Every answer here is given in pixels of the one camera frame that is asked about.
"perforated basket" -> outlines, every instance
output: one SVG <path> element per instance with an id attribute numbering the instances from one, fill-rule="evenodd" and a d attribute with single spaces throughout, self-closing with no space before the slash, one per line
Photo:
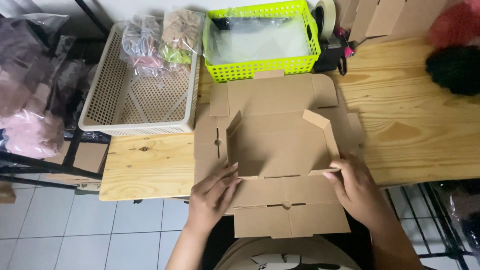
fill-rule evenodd
<path id="1" fill-rule="evenodd" d="M 207 12 L 210 19 L 224 17 L 263 17 L 263 18 L 283 18 L 283 17 L 300 17 L 303 20 L 305 36 L 310 49 L 310 55 L 287 57 L 271 60 L 259 60 L 242 63 L 232 63 L 223 65 L 212 65 L 205 59 L 205 65 L 211 74 L 213 81 L 216 83 L 224 83 L 227 81 L 250 79 L 257 71 L 283 69 L 285 75 L 307 73 L 313 67 L 315 61 L 320 56 L 320 45 L 318 43 L 318 28 L 308 9 L 305 0 L 294 0 L 286 2 L 278 2 L 271 4 L 261 4 L 254 6 L 246 6 L 231 9 L 214 10 Z M 204 26 L 204 48 L 208 52 L 215 46 L 208 44 L 207 24 Z"/>
<path id="2" fill-rule="evenodd" d="M 201 36 L 196 51 L 202 48 Z M 192 132 L 197 103 L 200 55 L 192 70 L 159 77 L 135 76 L 120 60 L 121 23 L 112 27 L 88 93 L 79 127 L 109 135 Z"/>

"hand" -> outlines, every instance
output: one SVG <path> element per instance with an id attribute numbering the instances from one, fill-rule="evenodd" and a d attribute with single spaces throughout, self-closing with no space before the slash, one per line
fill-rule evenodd
<path id="1" fill-rule="evenodd" d="M 236 172 L 237 168 L 238 163 L 231 167 L 225 165 L 192 187 L 185 227 L 200 233 L 210 233 L 225 214 L 241 181 Z"/>
<path id="2" fill-rule="evenodd" d="M 324 172 L 324 176 L 333 184 L 347 212 L 369 229 L 385 220 L 396 221 L 365 163 L 350 153 L 341 152 L 341 158 L 330 164 L 341 171 Z"/>

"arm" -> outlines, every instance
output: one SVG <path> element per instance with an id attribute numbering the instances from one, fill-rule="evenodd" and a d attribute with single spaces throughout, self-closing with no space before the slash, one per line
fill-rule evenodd
<path id="1" fill-rule="evenodd" d="M 237 184 L 238 164 L 224 168 L 192 187 L 188 219 L 165 270 L 198 270 L 208 236 L 225 214 Z"/>
<path id="2" fill-rule="evenodd" d="M 367 166 L 349 153 L 342 153 L 342 158 L 330 164 L 341 172 L 324 175 L 343 207 L 369 229 L 376 270 L 422 270 L 418 255 Z"/>

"white tile floor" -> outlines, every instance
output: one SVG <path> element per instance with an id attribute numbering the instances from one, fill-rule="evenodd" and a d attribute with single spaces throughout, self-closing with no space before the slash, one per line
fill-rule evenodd
<path id="1" fill-rule="evenodd" d="M 188 215 L 188 205 L 173 199 L 102 202 L 72 190 L 14 188 L 15 204 L 0 204 L 0 270 L 163 270 Z M 415 250 L 427 253 L 400 189 L 389 190 Z M 444 252 L 420 191 L 413 186 L 406 191 L 430 250 Z M 471 270 L 480 270 L 474 257 L 465 260 Z M 449 258 L 422 263 L 437 270 L 459 269 Z"/>

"beige scrunchie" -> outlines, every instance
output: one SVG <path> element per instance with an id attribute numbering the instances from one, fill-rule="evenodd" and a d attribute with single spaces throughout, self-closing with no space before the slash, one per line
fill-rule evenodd
<path id="1" fill-rule="evenodd" d="M 198 38 L 200 18 L 193 11 L 177 10 L 163 21 L 162 39 L 173 49 L 193 51 Z"/>

